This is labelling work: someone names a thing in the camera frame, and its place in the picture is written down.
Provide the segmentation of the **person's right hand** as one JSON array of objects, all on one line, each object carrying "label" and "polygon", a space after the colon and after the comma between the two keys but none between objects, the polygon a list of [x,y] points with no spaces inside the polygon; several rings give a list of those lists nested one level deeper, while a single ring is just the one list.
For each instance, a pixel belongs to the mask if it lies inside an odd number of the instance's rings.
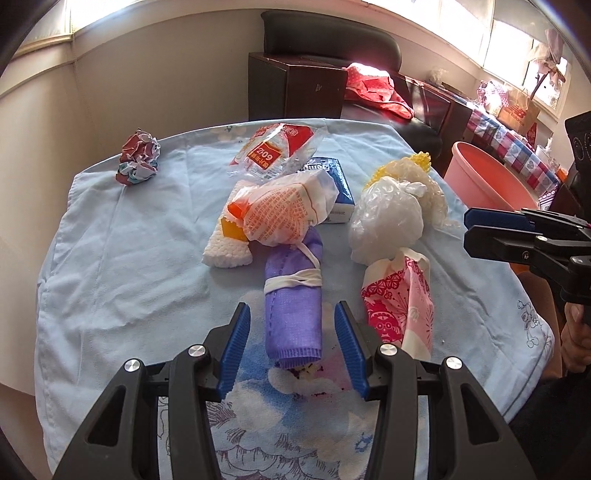
[{"label": "person's right hand", "polygon": [[561,354],[569,372],[581,373],[590,365],[590,326],[584,321],[584,306],[567,303],[566,323],[561,333]]}]

